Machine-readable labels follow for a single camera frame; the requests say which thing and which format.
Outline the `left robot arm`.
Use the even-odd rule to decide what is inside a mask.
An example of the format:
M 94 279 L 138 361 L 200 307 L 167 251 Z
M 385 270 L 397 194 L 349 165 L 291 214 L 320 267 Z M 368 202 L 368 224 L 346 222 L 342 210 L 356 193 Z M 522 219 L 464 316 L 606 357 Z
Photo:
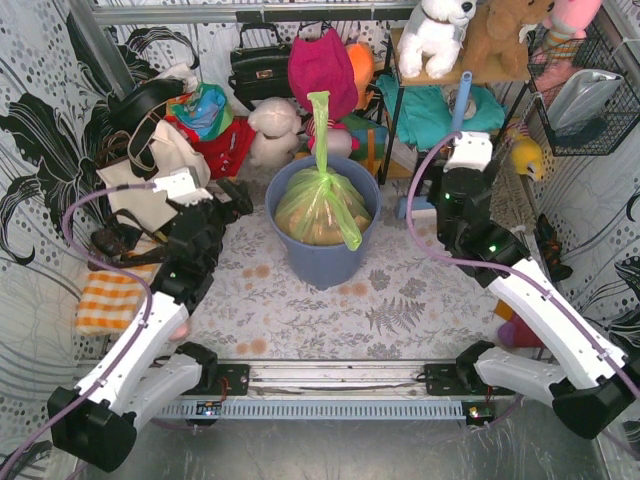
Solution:
M 227 226 L 253 211 L 245 182 L 216 183 L 228 200 L 196 187 L 188 174 L 141 184 L 166 194 L 177 210 L 161 267 L 151 281 L 126 275 L 144 291 L 133 320 L 89 374 L 72 389 L 56 388 L 47 401 L 54 446 L 104 472 L 124 463 L 139 431 L 172 400 L 228 387 L 217 354 L 194 342 L 179 345 L 162 366 L 152 365 L 212 285 Z

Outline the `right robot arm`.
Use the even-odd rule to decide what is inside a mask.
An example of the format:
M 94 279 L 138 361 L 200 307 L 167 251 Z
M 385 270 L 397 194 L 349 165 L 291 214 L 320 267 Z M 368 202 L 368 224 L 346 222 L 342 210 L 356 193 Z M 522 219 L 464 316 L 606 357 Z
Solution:
M 491 179 L 471 168 L 428 173 L 437 237 L 465 274 L 505 302 L 557 363 L 479 341 L 456 360 L 462 381 L 535 399 L 584 439 L 597 437 L 639 396 L 639 361 L 592 328 L 548 281 L 529 250 L 490 218 Z

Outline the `yellow duck plush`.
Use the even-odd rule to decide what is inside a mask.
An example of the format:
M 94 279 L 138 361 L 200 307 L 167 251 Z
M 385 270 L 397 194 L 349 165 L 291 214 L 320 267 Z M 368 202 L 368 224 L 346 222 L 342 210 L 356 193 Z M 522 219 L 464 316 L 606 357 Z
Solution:
M 507 126 L 506 137 L 516 173 L 540 181 L 544 173 L 543 151 L 530 136 L 528 127 L 522 122 L 512 122 Z

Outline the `blue broom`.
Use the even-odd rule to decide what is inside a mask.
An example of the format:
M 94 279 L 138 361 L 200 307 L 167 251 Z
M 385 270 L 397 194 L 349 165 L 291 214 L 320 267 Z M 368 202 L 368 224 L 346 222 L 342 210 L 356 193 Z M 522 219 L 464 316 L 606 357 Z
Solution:
M 453 89 L 454 107 L 451 114 L 452 131 L 459 131 L 462 127 L 464 115 L 467 110 L 472 78 L 473 76 L 470 71 L 464 71 L 461 75 L 459 85 Z M 407 216 L 420 218 L 431 216 L 435 213 L 436 208 L 428 201 L 426 196 L 414 198 L 414 209 L 412 211 L 408 209 L 406 197 L 401 197 L 395 207 L 395 215 L 398 219 L 404 219 Z

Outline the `white fluffy plush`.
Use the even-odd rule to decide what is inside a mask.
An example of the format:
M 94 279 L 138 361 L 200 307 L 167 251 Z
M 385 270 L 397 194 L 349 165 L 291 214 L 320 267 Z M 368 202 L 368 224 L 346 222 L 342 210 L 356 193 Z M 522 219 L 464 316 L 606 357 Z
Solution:
M 250 147 L 253 166 L 281 168 L 294 159 L 302 121 L 288 99 L 273 97 L 262 101 L 250 113 L 248 124 L 255 131 Z

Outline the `magenta hanging bag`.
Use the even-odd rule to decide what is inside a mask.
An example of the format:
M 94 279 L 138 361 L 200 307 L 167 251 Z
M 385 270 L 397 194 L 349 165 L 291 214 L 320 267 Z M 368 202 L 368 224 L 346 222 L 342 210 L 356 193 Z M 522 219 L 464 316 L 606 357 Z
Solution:
M 328 91 L 331 120 L 342 119 L 358 102 L 351 61 L 332 27 L 312 41 L 294 39 L 288 62 L 288 81 L 294 98 L 307 112 L 313 110 L 307 95 Z

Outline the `green trash bag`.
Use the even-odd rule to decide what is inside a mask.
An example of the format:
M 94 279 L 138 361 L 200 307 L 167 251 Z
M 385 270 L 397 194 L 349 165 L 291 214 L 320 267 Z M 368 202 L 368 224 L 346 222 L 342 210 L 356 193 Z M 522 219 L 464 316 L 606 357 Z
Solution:
M 364 197 L 344 175 L 328 164 L 329 96 L 312 92 L 315 160 L 296 172 L 286 185 L 275 213 L 276 226 L 288 237 L 312 246 L 343 244 L 356 251 L 372 217 Z

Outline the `pink plush toy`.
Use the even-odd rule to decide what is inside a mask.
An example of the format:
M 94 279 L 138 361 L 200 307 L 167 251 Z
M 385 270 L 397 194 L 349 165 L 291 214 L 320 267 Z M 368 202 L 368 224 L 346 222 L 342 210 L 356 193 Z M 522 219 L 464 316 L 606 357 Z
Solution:
M 586 28 L 601 7 L 601 0 L 558 0 L 542 22 L 547 32 L 543 49 L 548 50 L 572 40 L 586 38 Z

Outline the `blue trash bin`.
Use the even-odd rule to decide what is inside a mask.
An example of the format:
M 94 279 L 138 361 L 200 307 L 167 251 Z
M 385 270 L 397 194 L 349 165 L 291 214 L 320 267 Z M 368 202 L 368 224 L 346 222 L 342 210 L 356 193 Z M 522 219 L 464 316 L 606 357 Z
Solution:
M 301 281 L 319 290 L 326 290 L 350 280 L 361 267 L 380 217 L 382 199 L 377 180 L 365 167 L 351 159 L 331 155 L 328 166 L 345 176 L 362 194 L 365 208 L 372 216 L 371 225 L 362 234 L 362 244 L 358 250 L 351 251 L 344 244 L 314 246 L 290 238 L 276 225 L 276 208 L 291 177 L 314 164 L 315 158 L 308 156 L 281 168 L 267 187 L 265 209 L 266 218 L 285 249 L 285 259 L 293 273 Z

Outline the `brown teddy bear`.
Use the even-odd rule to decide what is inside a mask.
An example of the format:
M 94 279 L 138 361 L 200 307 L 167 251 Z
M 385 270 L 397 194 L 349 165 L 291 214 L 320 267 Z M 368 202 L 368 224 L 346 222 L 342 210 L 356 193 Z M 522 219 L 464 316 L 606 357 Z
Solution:
M 479 6 L 467 28 L 462 68 L 477 76 L 487 59 L 495 57 L 505 74 L 515 79 L 528 64 L 521 32 L 526 36 L 529 28 L 535 29 L 554 6 L 552 0 L 493 0 Z

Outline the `white dog plush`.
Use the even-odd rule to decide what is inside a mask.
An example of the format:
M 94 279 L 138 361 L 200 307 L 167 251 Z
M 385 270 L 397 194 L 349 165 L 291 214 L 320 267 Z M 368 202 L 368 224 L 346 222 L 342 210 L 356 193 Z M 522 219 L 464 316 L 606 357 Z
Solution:
M 419 1 L 398 43 L 401 76 L 412 79 L 422 72 L 432 79 L 446 76 L 457 61 L 476 4 L 474 0 Z

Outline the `silver foil pouch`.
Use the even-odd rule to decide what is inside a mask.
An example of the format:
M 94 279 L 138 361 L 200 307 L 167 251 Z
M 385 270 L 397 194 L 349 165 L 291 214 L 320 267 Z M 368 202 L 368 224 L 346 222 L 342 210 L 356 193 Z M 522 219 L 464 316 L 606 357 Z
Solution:
M 547 108 L 553 130 L 593 118 L 612 97 L 624 78 L 600 69 L 582 69 L 573 74 Z

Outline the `black handbag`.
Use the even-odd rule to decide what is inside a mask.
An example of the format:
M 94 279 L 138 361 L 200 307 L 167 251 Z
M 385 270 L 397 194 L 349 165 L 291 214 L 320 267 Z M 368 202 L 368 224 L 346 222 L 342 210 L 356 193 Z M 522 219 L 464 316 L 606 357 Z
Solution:
M 243 34 L 250 30 L 270 30 L 276 43 L 266 47 L 247 48 Z M 247 23 L 240 30 L 239 46 L 230 53 L 232 75 L 228 84 L 234 97 L 249 111 L 254 101 L 272 97 L 293 98 L 288 79 L 291 47 L 280 37 L 272 23 Z

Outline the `red cloth in basket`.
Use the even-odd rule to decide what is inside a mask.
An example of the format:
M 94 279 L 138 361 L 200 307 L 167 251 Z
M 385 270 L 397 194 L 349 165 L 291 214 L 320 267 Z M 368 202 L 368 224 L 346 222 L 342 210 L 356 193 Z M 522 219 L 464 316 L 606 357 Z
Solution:
M 231 178 L 237 176 L 255 135 L 247 117 L 236 117 L 214 140 L 194 142 L 192 146 L 203 155 L 212 179 Z

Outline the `orange checked cloth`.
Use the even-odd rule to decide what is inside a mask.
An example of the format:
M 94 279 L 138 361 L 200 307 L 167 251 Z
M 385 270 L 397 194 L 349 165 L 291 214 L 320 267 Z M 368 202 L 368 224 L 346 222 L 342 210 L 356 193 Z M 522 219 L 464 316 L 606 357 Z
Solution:
M 92 271 L 76 309 L 75 330 L 85 336 L 123 333 L 145 297 L 137 280 L 122 273 Z

